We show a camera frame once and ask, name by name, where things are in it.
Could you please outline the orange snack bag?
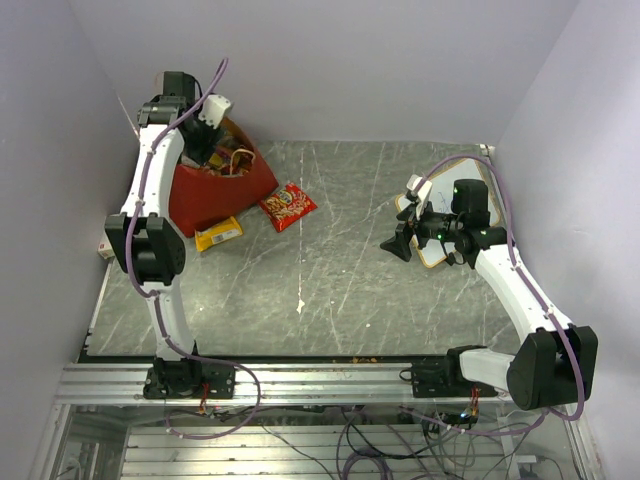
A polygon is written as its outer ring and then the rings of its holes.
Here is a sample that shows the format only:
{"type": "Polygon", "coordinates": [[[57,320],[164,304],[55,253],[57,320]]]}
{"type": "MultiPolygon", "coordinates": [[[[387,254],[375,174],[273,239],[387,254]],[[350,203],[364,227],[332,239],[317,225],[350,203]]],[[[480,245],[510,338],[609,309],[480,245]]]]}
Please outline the orange snack bag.
{"type": "Polygon", "coordinates": [[[226,134],[216,145],[209,163],[221,176],[243,176],[253,167],[256,154],[231,134],[226,134]]]}

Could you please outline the red nut mix snack bag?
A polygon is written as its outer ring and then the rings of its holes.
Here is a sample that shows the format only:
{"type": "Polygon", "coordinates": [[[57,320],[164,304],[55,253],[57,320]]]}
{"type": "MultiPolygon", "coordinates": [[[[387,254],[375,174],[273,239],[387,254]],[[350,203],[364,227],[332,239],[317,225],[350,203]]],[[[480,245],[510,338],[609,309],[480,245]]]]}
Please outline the red nut mix snack bag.
{"type": "Polygon", "coordinates": [[[316,203],[296,184],[282,189],[258,202],[276,232],[280,233],[317,209],[316,203]]]}

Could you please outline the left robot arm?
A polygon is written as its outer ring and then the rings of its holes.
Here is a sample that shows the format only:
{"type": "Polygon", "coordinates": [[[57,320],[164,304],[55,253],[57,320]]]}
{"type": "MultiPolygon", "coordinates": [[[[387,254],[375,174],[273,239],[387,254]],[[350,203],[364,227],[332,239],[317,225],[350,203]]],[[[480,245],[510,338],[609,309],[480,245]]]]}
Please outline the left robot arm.
{"type": "Polygon", "coordinates": [[[105,233],[122,270],[145,300],[156,353],[143,395],[147,399],[229,399],[235,370],[202,359],[187,325],[180,288],[185,243],[169,218],[176,167],[187,158],[202,166],[221,138],[232,104],[201,90],[190,74],[167,71],[162,91],[139,110],[139,156],[121,210],[105,220],[105,233]]]}

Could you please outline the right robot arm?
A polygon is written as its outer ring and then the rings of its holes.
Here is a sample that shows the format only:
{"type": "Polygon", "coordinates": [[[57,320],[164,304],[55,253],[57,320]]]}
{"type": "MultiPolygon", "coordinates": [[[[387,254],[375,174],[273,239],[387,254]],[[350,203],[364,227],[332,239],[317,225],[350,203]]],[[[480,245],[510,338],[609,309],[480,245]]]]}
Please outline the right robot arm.
{"type": "Polygon", "coordinates": [[[407,206],[398,215],[383,250],[409,261],[410,243],[453,244],[445,254],[450,265],[467,265],[492,288],[514,325],[520,346],[501,354],[485,346],[448,352],[440,373],[450,394],[465,394],[475,383],[508,393],[522,410],[556,409],[573,404],[582,410],[591,394],[598,339],[592,328],[575,325],[539,289],[522,263],[509,231],[490,223],[489,192],[479,179],[453,184],[451,210],[434,211],[432,184],[413,175],[407,183],[407,206]]]}

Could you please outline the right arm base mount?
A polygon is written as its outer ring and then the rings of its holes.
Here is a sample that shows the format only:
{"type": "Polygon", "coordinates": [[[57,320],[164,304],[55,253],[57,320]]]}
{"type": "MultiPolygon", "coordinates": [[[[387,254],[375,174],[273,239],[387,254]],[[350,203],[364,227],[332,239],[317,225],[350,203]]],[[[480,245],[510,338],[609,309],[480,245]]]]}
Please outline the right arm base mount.
{"type": "Polygon", "coordinates": [[[439,364],[412,364],[402,369],[399,378],[411,386],[414,398],[448,398],[462,395],[450,369],[439,364]]]}

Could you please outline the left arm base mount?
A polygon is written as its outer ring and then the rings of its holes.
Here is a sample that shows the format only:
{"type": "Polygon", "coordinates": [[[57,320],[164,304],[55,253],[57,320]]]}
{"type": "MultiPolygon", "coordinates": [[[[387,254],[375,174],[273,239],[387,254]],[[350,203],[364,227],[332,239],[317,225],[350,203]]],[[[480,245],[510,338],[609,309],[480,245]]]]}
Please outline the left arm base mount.
{"type": "Polygon", "coordinates": [[[150,400],[212,398],[231,399],[235,369],[193,360],[155,359],[148,370],[143,397],[150,400]]]}

